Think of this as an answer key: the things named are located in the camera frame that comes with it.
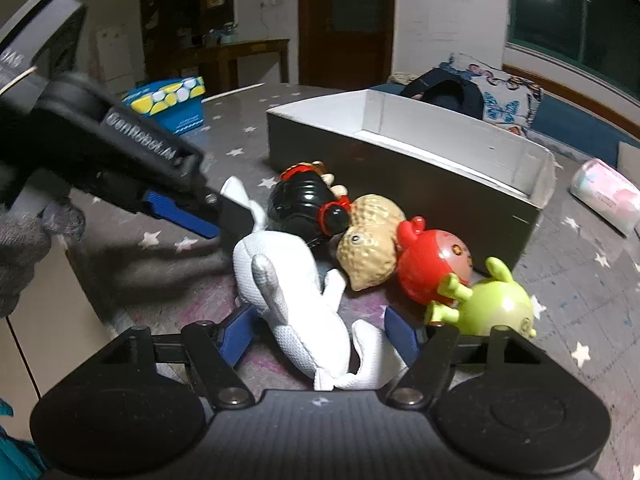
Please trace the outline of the grey gloved left hand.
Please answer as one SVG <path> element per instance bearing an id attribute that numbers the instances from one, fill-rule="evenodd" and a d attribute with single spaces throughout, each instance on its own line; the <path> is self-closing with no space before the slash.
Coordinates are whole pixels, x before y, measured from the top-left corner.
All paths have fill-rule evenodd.
<path id="1" fill-rule="evenodd" d="M 35 275 L 35 265 L 58 235 L 79 240 L 86 228 L 84 213 L 69 200 L 50 203 L 42 214 L 16 214 L 1 207 L 0 315 L 17 307 L 22 291 Z"/>

